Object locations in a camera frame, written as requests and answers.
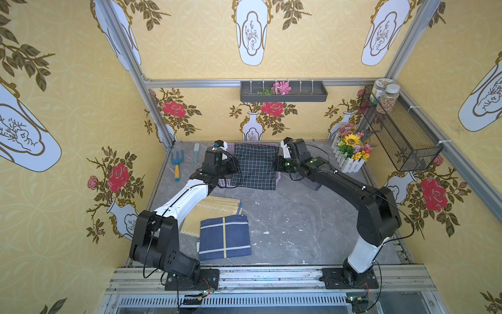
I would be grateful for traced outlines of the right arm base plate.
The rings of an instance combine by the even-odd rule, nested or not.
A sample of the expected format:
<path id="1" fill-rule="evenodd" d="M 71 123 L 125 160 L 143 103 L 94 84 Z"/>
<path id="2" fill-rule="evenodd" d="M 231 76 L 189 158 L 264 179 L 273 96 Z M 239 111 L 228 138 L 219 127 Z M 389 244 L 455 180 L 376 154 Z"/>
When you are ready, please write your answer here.
<path id="1" fill-rule="evenodd" d="M 323 268 L 319 279 L 326 289 L 378 289 L 378 277 L 372 268 L 357 273 L 352 268 Z"/>

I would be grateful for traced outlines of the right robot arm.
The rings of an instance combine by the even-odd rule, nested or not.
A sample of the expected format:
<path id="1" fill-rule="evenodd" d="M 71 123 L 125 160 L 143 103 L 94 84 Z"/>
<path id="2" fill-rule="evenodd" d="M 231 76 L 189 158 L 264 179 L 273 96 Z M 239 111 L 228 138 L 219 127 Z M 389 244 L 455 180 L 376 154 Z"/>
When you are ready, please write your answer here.
<path id="1" fill-rule="evenodd" d="M 358 211 L 356 229 L 359 238 L 344 261 L 344 271 L 354 278 L 367 273 L 381 249 L 401 227 L 396 200 L 388 188 L 363 184 L 332 166 L 322 157 L 313 157 L 302 139 L 281 141 L 282 155 L 277 170 L 297 173 L 343 197 Z"/>

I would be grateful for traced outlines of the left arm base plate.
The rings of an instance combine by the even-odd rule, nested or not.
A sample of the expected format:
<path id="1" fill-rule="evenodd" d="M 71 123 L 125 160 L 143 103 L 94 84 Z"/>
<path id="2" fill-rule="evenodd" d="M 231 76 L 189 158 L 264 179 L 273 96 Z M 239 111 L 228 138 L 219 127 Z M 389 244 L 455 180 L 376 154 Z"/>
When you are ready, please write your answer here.
<path id="1" fill-rule="evenodd" d="M 220 271 L 217 268 L 203 268 L 199 272 L 199 279 L 192 281 L 185 277 L 169 274 L 164 284 L 166 291 L 207 290 L 218 289 Z"/>

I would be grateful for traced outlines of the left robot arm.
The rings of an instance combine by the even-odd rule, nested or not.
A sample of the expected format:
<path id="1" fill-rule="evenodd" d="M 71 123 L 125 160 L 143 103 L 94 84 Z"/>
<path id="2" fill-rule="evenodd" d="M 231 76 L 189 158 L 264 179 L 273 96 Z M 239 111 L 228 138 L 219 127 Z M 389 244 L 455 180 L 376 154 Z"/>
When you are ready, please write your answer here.
<path id="1" fill-rule="evenodd" d="M 185 218 L 218 186 L 219 181 L 239 171 L 237 159 L 227 143 L 217 141 L 205 152 L 202 167 L 166 204 L 142 211 L 136 221 L 130 259 L 180 277 L 195 285 L 200 280 L 200 261 L 180 251 L 179 228 Z"/>

